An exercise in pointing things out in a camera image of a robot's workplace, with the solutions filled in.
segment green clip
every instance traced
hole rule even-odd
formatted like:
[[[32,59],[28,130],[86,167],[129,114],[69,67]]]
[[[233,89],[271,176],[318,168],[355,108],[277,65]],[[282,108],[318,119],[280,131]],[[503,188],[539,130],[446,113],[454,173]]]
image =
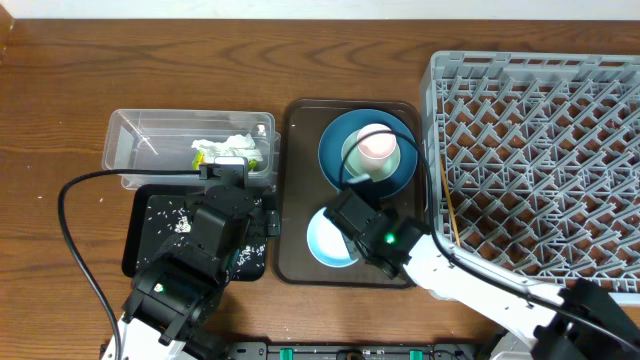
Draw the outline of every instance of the green clip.
[[[280,349],[280,360],[293,360],[293,349]]]
[[[409,351],[409,360],[422,360],[422,357],[422,351],[420,350]]]

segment wooden table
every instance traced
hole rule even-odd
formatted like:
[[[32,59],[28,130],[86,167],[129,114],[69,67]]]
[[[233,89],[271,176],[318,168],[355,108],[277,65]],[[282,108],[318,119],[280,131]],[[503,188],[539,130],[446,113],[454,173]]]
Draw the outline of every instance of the wooden table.
[[[640,53],[640,24],[489,21],[18,20],[0,66],[0,358],[93,359],[111,336],[65,246],[56,197],[100,169],[119,108],[259,110],[301,97],[405,100],[437,50]],[[133,192],[116,176],[67,200],[73,236],[119,307]],[[626,309],[640,323],[640,310]],[[233,283],[209,326],[229,340],[482,342],[497,328],[427,292]]]

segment plastic bin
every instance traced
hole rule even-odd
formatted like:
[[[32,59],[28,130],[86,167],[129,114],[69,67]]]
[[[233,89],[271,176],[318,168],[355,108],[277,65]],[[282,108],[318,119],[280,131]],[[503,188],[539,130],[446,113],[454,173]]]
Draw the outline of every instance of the plastic bin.
[[[422,78],[436,228],[520,275],[640,305],[640,57],[433,55]]]
[[[265,112],[209,110],[116,110],[111,115],[102,158],[103,169],[190,169],[194,140],[224,142],[251,134],[264,161],[249,173],[249,185],[273,184],[275,119]],[[197,175],[125,175],[122,186],[144,184],[197,185]]]

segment brown tray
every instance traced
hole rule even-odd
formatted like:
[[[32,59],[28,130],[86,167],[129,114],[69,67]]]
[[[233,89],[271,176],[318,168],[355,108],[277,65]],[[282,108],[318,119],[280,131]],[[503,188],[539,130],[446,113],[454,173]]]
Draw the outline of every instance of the brown tray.
[[[416,142],[420,137],[420,116],[404,102],[301,99],[285,112],[281,150],[284,175],[280,177],[282,227],[275,244],[273,270],[284,282],[305,285],[331,285],[376,288],[406,288],[413,284],[404,279],[389,279],[379,269],[362,259],[345,268],[330,268],[318,262],[307,246],[307,225],[311,217],[337,190],[324,177],[318,164],[318,144],[326,127],[338,116],[356,109],[386,111],[407,125]],[[384,207],[394,207],[401,216],[423,217],[424,196],[419,166],[407,186],[384,200]]]

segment black tray with white speckles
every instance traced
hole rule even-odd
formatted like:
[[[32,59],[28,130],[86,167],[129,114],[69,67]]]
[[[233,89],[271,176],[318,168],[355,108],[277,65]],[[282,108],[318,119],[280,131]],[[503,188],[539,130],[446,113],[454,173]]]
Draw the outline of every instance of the black tray with white speckles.
[[[122,272],[126,276],[133,277],[170,235],[188,233],[191,223],[184,209],[184,198],[202,190],[198,186],[150,184],[136,191],[122,256]],[[266,251],[265,239],[252,239],[233,265],[232,280],[259,279],[264,274]]]

